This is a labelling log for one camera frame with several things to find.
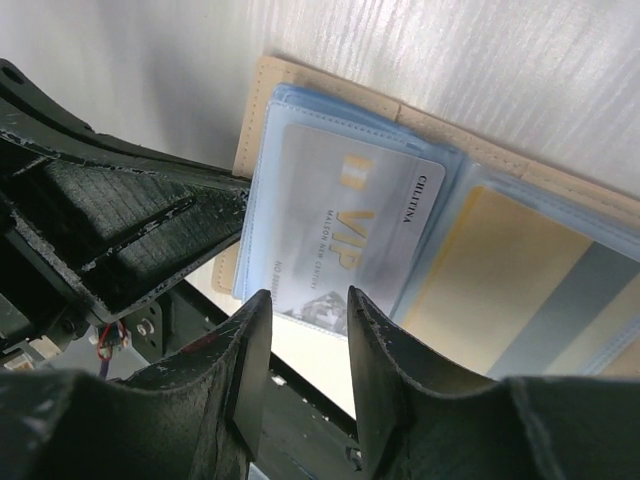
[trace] gray stripe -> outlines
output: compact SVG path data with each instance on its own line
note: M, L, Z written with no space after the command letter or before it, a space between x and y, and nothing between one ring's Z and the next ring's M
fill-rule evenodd
M544 372L638 272L638 262L592 243L487 375Z

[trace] stack of cards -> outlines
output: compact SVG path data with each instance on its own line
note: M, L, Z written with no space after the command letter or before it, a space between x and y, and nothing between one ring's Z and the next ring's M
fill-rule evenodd
M269 102L234 295L346 334L362 288L492 377L600 372L640 333L640 235L336 98Z

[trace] screw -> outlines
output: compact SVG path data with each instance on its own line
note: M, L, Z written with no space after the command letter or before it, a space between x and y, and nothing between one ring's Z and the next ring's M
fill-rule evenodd
M151 320L149 320L148 318L143 318L137 325L136 329L138 330L138 333L143 337L151 335L155 331L153 323L151 323Z

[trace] red wire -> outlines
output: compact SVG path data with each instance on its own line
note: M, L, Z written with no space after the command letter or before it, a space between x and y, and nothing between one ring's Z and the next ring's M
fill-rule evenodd
M108 357L104 357L102 355L102 353L100 353L100 350L102 349L102 344L104 343L105 339L107 338L109 330L111 330L111 325L113 325L113 323L110 323L109 325L106 326L106 328L104 329L104 332L102 332L102 335L100 335L100 340L98 340L98 347L96 349L96 352L97 352L98 358L100 360L104 360L104 361L111 360L111 356L113 355L113 349L111 347L109 347L109 356Z

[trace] white table surface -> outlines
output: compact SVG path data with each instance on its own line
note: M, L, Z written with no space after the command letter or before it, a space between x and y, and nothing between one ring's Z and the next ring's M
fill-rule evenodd
M0 0L0 56L54 100L209 164L231 166L265 53L640 194L635 0ZM281 322L274 349L352 413L346 344Z

